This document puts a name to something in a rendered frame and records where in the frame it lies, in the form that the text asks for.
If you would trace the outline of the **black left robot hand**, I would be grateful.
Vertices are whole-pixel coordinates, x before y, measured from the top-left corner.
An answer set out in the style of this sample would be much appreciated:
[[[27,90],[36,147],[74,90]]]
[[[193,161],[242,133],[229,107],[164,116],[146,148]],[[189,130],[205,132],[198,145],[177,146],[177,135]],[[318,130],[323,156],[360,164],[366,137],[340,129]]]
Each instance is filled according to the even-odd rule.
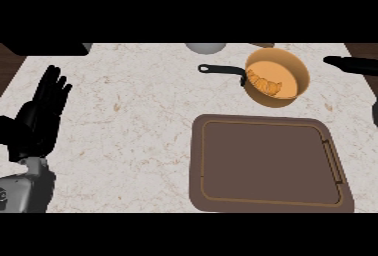
[[[16,117],[0,116],[0,144],[7,146],[10,162],[28,157],[44,158],[53,151],[71,88],[61,68],[50,65],[34,97],[24,103]]]

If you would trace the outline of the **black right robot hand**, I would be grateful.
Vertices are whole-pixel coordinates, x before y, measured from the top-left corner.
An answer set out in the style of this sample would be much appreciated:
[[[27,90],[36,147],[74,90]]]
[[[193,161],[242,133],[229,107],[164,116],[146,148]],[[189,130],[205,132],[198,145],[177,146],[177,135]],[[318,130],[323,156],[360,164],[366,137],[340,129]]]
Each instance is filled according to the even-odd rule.
[[[323,62],[344,72],[378,77],[378,60],[357,57],[326,56]],[[372,105],[372,119],[378,126],[378,99]]]

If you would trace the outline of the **golden croissant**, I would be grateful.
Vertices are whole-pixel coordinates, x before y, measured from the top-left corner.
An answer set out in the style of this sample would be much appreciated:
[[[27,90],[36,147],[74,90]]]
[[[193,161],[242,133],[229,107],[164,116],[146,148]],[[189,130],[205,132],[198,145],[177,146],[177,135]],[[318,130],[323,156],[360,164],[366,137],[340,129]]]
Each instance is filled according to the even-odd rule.
[[[254,88],[261,93],[264,93],[269,96],[275,96],[279,93],[282,89],[281,82],[269,81],[266,78],[260,77],[251,69],[247,70],[247,77]]]

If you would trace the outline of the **brown rectangular tray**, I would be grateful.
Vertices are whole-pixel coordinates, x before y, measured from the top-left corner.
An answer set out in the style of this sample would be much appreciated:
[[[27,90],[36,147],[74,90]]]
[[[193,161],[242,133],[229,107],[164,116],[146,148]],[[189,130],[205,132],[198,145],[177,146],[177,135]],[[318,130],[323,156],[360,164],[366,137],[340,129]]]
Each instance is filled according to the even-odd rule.
[[[325,124],[309,118],[198,116],[189,198],[196,209],[208,212],[353,212]]]

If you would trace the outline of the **black appliance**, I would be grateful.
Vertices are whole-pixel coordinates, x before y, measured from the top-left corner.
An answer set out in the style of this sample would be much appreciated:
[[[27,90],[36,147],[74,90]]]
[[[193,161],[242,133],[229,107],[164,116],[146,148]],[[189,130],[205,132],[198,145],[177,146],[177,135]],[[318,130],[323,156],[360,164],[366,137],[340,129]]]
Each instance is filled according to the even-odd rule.
[[[10,43],[3,45],[19,56],[86,56],[92,43]]]

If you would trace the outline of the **grey round object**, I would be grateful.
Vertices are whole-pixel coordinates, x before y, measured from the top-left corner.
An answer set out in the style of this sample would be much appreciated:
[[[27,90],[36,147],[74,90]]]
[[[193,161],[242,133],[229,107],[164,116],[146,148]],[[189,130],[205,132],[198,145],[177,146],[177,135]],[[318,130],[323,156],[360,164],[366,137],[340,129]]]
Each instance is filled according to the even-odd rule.
[[[188,43],[186,47],[198,54],[211,55],[223,50],[225,43]]]

